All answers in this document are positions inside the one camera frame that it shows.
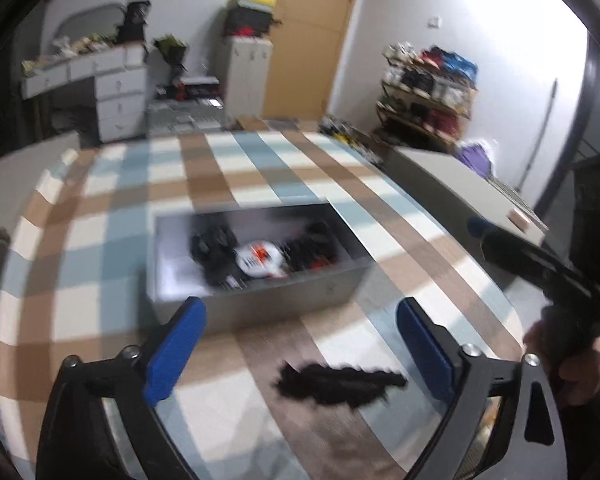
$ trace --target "blue grip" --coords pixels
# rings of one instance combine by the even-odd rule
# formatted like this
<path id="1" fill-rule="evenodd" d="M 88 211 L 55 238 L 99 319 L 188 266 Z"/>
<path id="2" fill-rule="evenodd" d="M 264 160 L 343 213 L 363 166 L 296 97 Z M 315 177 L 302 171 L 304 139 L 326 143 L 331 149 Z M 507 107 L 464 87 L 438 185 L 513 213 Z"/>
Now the blue grip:
<path id="1" fill-rule="evenodd" d="M 198 298 L 189 298 L 185 306 L 185 313 L 161 343 L 144 372 L 146 383 L 142 393 L 152 408 L 171 395 L 205 330 L 205 304 Z"/>
<path id="2" fill-rule="evenodd" d="M 469 234 L 478 240 L 487 234 L 493 227 L 494 225 L 491 222 L 479 216 L 469 218 L 466 222 L 466 228 L 469 231 Z"/>
<path id="3" fill-rule="evenodd" d="M 398 303 L 395 317 L 400 335 L 431 395 L 451 404 L 455 396 L 454 370 L 444 352 L 407 299 Z"/>

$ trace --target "wall outlet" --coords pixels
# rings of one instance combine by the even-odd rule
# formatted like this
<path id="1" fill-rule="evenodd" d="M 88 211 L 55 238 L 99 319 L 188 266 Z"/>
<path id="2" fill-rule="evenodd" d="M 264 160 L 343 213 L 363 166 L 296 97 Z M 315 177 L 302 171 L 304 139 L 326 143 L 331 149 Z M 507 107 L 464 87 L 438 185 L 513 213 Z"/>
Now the wall outlet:
<path id="1" fill-rule="evenodd" d="M 429 28 L 440 28 L 442 26 L 442 18 L 440 18 L 440 16 L 433 16 L 432 18 L 429 18 L 427 25 Z"/>

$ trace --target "red shoe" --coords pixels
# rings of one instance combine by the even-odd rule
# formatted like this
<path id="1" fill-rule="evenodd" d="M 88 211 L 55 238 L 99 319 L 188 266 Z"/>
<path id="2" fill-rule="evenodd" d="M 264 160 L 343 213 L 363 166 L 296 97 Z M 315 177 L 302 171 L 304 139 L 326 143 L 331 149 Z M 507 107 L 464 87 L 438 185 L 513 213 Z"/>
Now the red shoe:
<path id="1" fill-rule="evenodd" d="M 458 118 L 453 115 L 438 112 L 438 135 L 448 140 L 460 139 L 460 128 L 458 127 Z"/>
<path id="2" fill-rule="evenodd" d="M 430 50 L 423 50 L 420 59 L 424 64 L 431 65 L 436 70 L 440 70 L 440 67 L 444 65 L 442 58 Z"/>
<path id="3" fill-rule="evenodd" d="M 440 112 L 437 110 L 429 110 L 427 118 L 423 121 L 422 127 L 430 133 L 435 133 L 438 129 Z"/>

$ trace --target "desk drawer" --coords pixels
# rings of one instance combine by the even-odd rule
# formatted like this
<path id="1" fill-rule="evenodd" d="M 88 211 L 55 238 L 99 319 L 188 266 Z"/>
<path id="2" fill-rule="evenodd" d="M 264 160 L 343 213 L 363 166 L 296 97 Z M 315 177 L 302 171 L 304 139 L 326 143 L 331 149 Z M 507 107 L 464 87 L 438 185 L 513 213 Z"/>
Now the desk drawer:
<path id="1" fill-rule="evenodd" d="M 125 47 L 126 50 L 126 67 L 136 68 L 144 65 L 144 45 L 135 44 Z"/>
<path id="2" fill-rule="evenodd" d="M 125 49 L 112 48 L 111 50 L 99 52 L 94 56 L 94 60 L 96 74 L 122 70 L 125 67 Z"/>
<path id="3" fill-rule="evenodd" d="M 25 79 L 23 97 L 29 99 L 66 83 L 67 63 L 61 63 L 58 66 L 47 68 L 41 74 Z"/>
<path id="4" fill-rule="evenodd" d="M 98 101 L 98 120 L 113 119 L 144 112 L 144 94 L 129 95 L 109 101 Z"/>
<path id="5" fill-rule="evenodd" d="M 125 117 L 104 119 L 98 123 L 100 140 L 112 142 L 114 140 L 129 139 L 146 131 L 144 112 L 131 114 Z"/>
<path id="6" fill-rule="evenodd" d="M 146 69 L 98 76 L 96 78 L 96 99 L 98 101 L 123 94 L 143 93 L 146 90 Z"/>
<path id="7" fill-rule="evenodd" d="M 92 77 L 95 72 L 93 56 L 78 56 L 69 62 L 69 81 L 79 81 Z"/>

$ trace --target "gray storage box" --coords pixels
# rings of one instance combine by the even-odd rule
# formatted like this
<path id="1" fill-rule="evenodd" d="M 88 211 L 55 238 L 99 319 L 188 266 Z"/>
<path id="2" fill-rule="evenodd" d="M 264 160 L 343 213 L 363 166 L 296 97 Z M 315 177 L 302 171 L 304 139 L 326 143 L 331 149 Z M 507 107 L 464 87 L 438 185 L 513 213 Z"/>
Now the gray storage box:
<path id="1" fill-rule="evenodd" d="M 211 225 L 227 225 L 239 244 L 258 240 L 279 243 L 305 226 L 324 220 L 338 243 L 337 263 L 287 278 L 254 280 L 243 290 L 210 288 L 202 266 L 189 253 L 190 238 Z M 244 208 L 158 218 L 155 227 L 150 296 L 161 323 L 189 296 L 206 305 L 205 334 L 226 332 L 302 316 L 347 303 L 374 264 L 355 234 L 328 203 Z"/>

